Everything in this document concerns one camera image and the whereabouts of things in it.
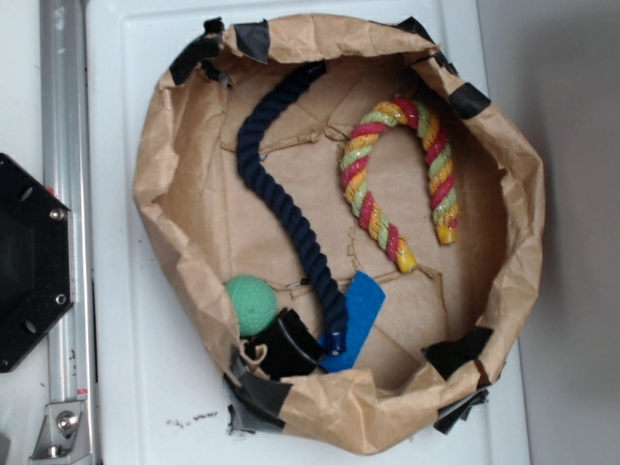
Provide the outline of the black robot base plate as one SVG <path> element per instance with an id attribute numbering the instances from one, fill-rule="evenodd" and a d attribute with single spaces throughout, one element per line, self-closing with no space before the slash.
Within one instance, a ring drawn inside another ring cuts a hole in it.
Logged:
<path id="1" fill-rule="evenodd" d="M 73 305 L 71 210 L 1 155 L 1 371 L 16 369 Z"/>

